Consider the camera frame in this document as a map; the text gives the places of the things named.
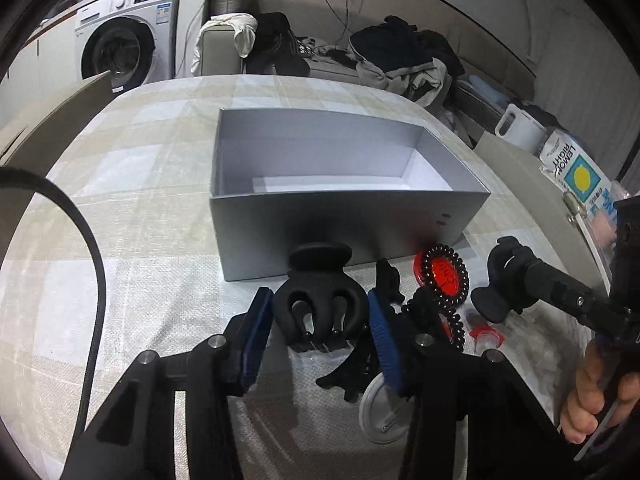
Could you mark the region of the person's right hand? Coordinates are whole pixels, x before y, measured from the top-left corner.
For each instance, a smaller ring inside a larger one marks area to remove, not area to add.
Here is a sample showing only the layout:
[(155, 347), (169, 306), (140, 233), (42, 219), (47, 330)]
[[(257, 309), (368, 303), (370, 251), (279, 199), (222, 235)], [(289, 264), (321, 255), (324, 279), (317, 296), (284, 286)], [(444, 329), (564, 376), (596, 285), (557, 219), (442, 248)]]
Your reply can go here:
[[(582, 444), (586, 437), (597, 430), (597, 414), (605, 404), (604, 391), (599, 386), (604, 371), (604, 359), (600, 355), (597, 341), (593, 339), (576, 372), (575, 387), (567, 396), (561, 411), (560, 428), (570, 443)], [(618, 405), (608, 426), (615, 427), (624, 422), (636, 407), (639, 396), (639, 374), (625, 375), (618, 383)]]

